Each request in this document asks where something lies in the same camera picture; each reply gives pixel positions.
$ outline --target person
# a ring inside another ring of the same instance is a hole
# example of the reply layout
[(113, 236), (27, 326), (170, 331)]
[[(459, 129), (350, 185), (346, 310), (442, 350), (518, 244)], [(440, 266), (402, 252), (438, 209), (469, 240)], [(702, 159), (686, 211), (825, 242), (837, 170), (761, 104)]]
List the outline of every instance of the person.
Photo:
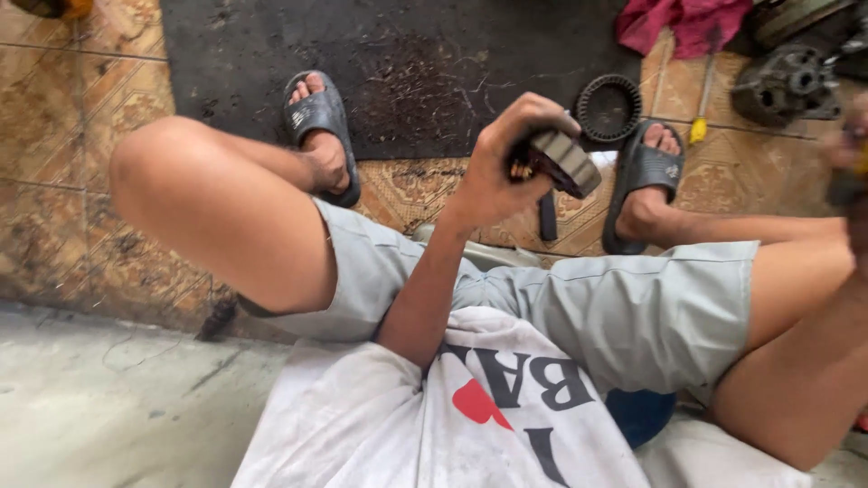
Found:
[[(521, 96), (421, 247), (310, 196), (346, 203), (358, 184), (335, 97), (322, 73), (293, 79), (296, 149), (169, 117), (112, 154), (128, 222), (304, 338), (233, 486), (807, 486), (868, 404), (867, 201), (847, 221), (672, 208), (676, 181), (654, 167), (679, 176), (681, 142), (652, 122), (621, 156), (616, 186), (632, 190), (609, 239), (666, 253), (481, 273), (461, 257), (473, 229), (550, 188), (509, 184), (507, 152), (533, 129), (577, 135), (575, 121)], [(854, 157), (841, 137), (829, 154)], [(600, 401), (700, 385), (715, 386), (710, 421), (674, 422), (635, 455)]]

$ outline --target black rubber mat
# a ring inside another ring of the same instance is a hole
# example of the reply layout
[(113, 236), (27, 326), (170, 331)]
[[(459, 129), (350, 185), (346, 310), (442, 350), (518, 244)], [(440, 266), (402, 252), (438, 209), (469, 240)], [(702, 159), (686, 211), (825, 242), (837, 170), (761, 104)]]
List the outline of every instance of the black rubber mat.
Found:
[(469, 155), (524, 91), (572, 107), (641, 58), (615, 42), (624, 0), (161, 0), (180, 115), (285, 143), (286, 82), (332, 77), (359, 159)]

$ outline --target tiled floor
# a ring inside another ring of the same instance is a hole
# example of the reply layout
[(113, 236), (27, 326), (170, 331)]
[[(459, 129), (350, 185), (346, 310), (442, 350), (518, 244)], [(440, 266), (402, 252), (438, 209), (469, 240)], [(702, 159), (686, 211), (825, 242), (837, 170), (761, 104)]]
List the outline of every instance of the tiled floor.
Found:
[[(680, 131), (699, 104), (705, 60), (670, 60), (666, 34), (642, 66), (644, 115)], [(687, 153), (676, 205), (713, 213), (824, 215), (816, 138), (835, 122), (780, 134), (740, 119), (727, 91), (745, 59), (716, 57), (710, 130)], [(77, 23), (25, 15), (0, 0), (0, 296), (195, 329), (219, 283), (122, 222), (106, 166), (130, 131), (174, 113), (157, 0), (96, 0)], [(845, 91), (853, 90), (845, 85)], [(433, 221), (467, 161), (361, 162), (357, 210), (410, 233)], [(558, 195), (561, 238), (543, 242), (536, 212), (475, 238), (557, 255), (598, 255), (614, 179), (585, 201)]]

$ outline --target pink cloth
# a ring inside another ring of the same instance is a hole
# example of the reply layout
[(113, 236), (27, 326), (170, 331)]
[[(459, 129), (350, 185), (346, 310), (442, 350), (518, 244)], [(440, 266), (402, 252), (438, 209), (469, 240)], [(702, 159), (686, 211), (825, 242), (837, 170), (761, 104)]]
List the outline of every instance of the pink cloth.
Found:
[(715, 53), (735, 36), (753, 0), (629, 0), (615, 19), (618, 42), (643, 56), (664, 25), (675, 34), (675, 59)]

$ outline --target black slide sandal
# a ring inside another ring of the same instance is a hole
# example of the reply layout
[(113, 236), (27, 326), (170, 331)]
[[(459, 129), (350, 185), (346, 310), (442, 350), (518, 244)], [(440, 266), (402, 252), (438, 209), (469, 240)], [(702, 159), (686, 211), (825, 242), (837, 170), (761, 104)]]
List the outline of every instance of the black slide sandal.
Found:
[[(293, 95), (296, 85), (307, 78), (311, 73), (318, 74), (325, 85), (325, 90), (311, 93), (292, 105), (289, 98)], [(336, 195), (331, 192), (323, 192), (317, 195), (323, 201), (327, 201), (338, 207), (349, 208), (356, 204), (361, 196), (361, 187), (358, 184), (358, 171), (356, 170), (356, 158), (352, 155), (350, 146), (350, 132), (346, 128), (346, 112), (344, 102), (340, 98), (337, 87), (332, 79), (322, 71), (308, 70), (298, 73), (286, 85), (284, 89), (283, 116), (286, 130), (290, 140), (296, 148), (301, 147), (305, 135), (314, 129), (323, 129), (335, 134), (344, 147), (346, 156), (346, 172), (350, 176), (350, 184), (344, 193)]]
[[(642, 143), (642, 138), (653, 124), (659, 123), (672, 132), (672, 137), (681, 148), (680, 155), (670, 155), (658, 148)], [(684, 141), (681, 135), (665, 122), (649, 120), (641, 123), (618, 155), (618, 172), (615, 175), (615, 190), (608, 206), (606, 225), (602, 230), (602, 248), (608, 254), (641, 254), (647, 242), (625, 241), (615, 234), (615, 222), (621, 215), (621, 206), (627, 195), (639, 188), (660, 185), (667, 189), (666, 203), (672, 203), (678, 191), (681, 171), (684, 169)]]

